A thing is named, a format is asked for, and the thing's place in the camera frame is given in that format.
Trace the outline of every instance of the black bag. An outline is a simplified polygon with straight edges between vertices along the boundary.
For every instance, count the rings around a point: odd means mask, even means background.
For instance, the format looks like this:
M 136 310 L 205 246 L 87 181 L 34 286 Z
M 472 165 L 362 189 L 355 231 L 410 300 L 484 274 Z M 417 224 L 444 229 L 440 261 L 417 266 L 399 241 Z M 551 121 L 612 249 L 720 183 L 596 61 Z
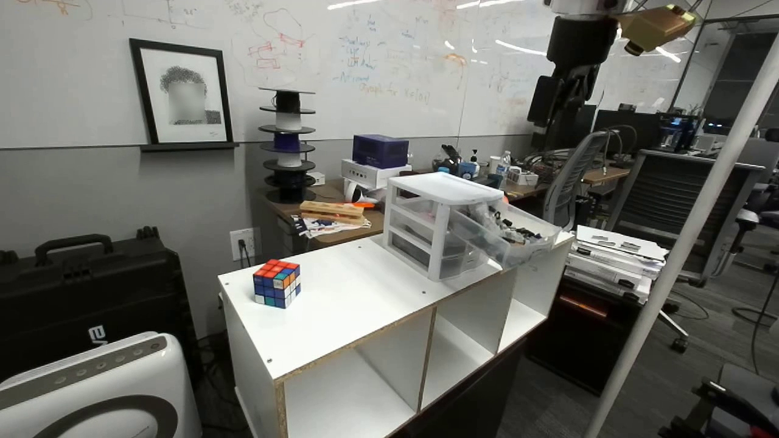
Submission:
M 0 252 L 0 379 L 142 331 L 174 334 L 202 372 L 181 261 L 156 229 Z

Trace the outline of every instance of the white cabinet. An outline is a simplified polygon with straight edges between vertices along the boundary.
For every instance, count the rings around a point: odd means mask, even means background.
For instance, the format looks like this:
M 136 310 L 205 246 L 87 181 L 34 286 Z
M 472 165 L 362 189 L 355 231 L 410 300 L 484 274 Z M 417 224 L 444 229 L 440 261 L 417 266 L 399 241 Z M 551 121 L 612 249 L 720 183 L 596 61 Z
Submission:
M 513 269 L 483 256 L 432 279 L 380 235 L 297 256 L 291 310 L 252 300 L 255 267 L 219 274 L 254 435 L 387 435 L 521 340 L 547 316 L 573 244 L 528 222 L 546 246 Z

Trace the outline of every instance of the wall socket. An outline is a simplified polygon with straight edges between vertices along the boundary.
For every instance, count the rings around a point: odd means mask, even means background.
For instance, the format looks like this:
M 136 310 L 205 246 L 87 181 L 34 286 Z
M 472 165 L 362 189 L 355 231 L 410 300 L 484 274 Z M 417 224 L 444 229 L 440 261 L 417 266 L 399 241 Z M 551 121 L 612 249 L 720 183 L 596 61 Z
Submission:
M 235 261 L 242 261 L 242 246 L 238 246 L 238 241 L 246 244 L 246 252 L 249 252 L 249 257 L 254 261 L 254 256 L 255 256 L 255 249 L 254 249 L 254 229 L 229 231 L 229 250 L 235 252 Z

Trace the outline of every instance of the small box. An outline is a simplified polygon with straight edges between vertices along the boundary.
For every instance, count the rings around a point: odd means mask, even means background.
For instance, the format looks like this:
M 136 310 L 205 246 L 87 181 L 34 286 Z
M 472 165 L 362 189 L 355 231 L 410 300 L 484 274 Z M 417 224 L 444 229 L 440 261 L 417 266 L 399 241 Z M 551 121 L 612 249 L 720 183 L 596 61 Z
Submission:
M 360 165 L 399 167 L 410 162 L 410 140 L 378 133 L 360 133 L 353 139 L 352 158 Z
M 287 310 L 299 290 L 297 262 L 272 257 L 254 273 L 254 300 L 269 306 Z
M 405 170 L 412 170 L 412 165 L 373 167 L 373 165 L 360 165 L 352 158 L 341 161 L 341 177 L 353 181 L 360 187 L 370 187 L 370 189 L 387 187 L 387 181 L 398 177 Z

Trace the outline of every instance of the picture frame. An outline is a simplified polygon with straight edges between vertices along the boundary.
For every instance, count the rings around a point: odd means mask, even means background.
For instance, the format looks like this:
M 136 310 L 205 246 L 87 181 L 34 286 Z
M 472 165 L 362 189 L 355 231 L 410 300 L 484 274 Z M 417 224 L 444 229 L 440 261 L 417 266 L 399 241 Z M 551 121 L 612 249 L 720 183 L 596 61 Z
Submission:
M 216 49 L 130 39 L 152 148 L 235 147 Z

